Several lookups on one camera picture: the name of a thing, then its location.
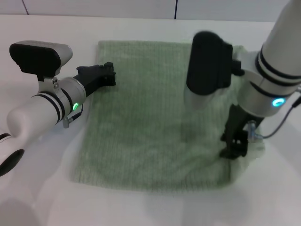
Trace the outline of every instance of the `green cloth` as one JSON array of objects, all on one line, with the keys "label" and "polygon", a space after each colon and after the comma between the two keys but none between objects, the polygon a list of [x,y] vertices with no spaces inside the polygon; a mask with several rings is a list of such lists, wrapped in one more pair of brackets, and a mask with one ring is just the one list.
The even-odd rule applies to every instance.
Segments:
[{"label": "green cloth", "polygon": [[[99,64],[113,62],[115,87],[94,93],[89,126],[74,180],[114,189],[196,191],[229,185],[264,151],[250,144],[248,155],[219,157],[229,107],[242,78],[214,97],[203,111],[189,112],[183,89],[190,44],[101,41]],[[244,51],[235,47],[234,54]]]}]

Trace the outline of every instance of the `black cable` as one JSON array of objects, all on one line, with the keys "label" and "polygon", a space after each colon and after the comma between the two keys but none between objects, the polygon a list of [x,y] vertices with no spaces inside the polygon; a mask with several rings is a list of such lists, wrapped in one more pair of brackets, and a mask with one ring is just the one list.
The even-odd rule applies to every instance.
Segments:
[{"label": "black cable", "polygon": [[278,130],[282,127],[282,125],[285,123],[287,117],[289,116],[289,114],[292,112],[292,110],[294,108],[296,108],[297,106],[299,106],[301,104],[301,96],[292,104],[291,108],[287,111],[287,113],[285,114],[283,120],[281,121],[281,123],[277,126],[277,128],[269,135],[267,136],[262,136],[263,139],[267,139],[272,137],[273,135],[275,135]]},{"label": "black cable", "polygon": [[178,0],[175,0],[174,19],[177,18]]},{"label": "black cable", "polygon": [[25,8],[25,10],[26,10],[27,15],[29,15],[28,10],[27,10],[27,7],[26,7],[26,5],[25,5],[25,3],[24,3],[24,0],[22,0],[22,3],[23,3],[23,6],[24,6],[24,8]]},{"label": "black cable", "polygon": [[81,114],[83,113],[83,110],[84,110],[84,104],[81,105],[81,111],[79,113],[75,114],[74,116],[71,116],[73,121],[75,121],[78,117],[81,116]]},{"label": "black cable", "polygon": [[267,138],[270,138],[270,137],[272,137],[273,135],[275,135],[275,134],[278,132],[278,130],[282,127],[283,123],[285,123],[287,117],[289,116],[289,114],[291,113],[292,110],[293,110],[293,107],[291,107],[291,108],[288,110],[288,112],[287,112],[286,115],[284,116],[284,118],[283,118],[283,120],[281,121],[281,123],[277,126],[277,128],[276,128],[271,134],[269,134],[269,135],[267,135],[267,136],[262,136],[262,138],[263,138],[263,139],[267,139]]}]

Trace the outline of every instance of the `white table surface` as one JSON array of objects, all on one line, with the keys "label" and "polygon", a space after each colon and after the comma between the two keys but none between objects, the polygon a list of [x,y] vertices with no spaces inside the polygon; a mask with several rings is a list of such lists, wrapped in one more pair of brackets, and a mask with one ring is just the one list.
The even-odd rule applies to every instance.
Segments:
[{"label": "white table surface", "polygon": [[[8,49],[14,42],[41,40],[70,45],[73,58],[62,68],[62,78],[76,75],[77,66],[96,63],[99,40],[183,42],[190,41],[197,31],[212,30],[228,42],[258,50],[272,26],[258,22],[0,15],[0,128],[7,129],[9,110],[38,90],[36,77],[21,73],[11,59]],[[263,133],[274,129],[291,102],[264,121]],[[299,226],[300,113],[300,109],[292,112],[279,133],[266,141],[265,155],[252,162],[232,186],[189,194],[151,194],[70,181],[86,112],[73,129],[62,130],[57,125],[26,150],[16,169],[0,178],[0,225]]]}]

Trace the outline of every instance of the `white wall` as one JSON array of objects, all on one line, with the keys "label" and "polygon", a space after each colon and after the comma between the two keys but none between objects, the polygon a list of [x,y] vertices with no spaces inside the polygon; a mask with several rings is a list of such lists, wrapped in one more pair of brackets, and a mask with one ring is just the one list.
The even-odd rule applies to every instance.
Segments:
[{"label": "white wall", "polygon": [[[31,15],[173,19],[176,0],[24,0]],[[289,0],[178,0],[177,19],[274,22]],[[22,0],[0,0],[0,14],[25,14]]]},{"label": "white wall", "polygon": [[178,0],[177,19],[274,22],[288,1]]},{"label": "white wall", "polygon": [[25,0],[31,15],[173,19],[175,0]]},{"label": "white wall", "polygon": [[26,14],[21,0],[0,0],[0,14]]}]

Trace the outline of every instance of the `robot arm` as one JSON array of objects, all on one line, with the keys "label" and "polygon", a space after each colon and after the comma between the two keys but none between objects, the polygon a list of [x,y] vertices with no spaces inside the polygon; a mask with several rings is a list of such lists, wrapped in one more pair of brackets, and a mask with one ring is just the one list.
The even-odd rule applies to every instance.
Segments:
[{"label": "robot arm", "polygon": [[9,112],[9,132],[0,131],[0,176],[13,169],[34,139],[63,121],[64,128],[81,116],[68,115],[102,86],[114,86],[113,63],[78,67],[78,75],[58,80],[56,75],[72,57],[69,46],[40,41],[21,41],[9,49],[24,73],[37,75],[37,95]]},{"label": "robot arm", "polygon": [[[257,137],[267,138],[257,136],[255,129],[265,117],[276,114],[298,89],[301,83],[300,24],[301,1],[290,0],[262,49],[259,52],[241,53],[237,56],[240,65],[232,60],[232,50],[227,53],[227,49],[231,49],[229,44],[214,41],[217,35],[200,32],[195,36],[184,91],[184,100],[188,107],[203,108],[213,94],[229,86],[230,73],[238,76],[243,74],[246,79],[239,91],[238,105],[230,107],[228,121],[221,137],[227,146],[221,151],[221,157],[244,157],[249,142],[253,142]],[[210,94],[198,92],[197,86],[205,87],[207,84],[212,87]],[[299,105],[300,101],[301,98],[292,108]]]}]

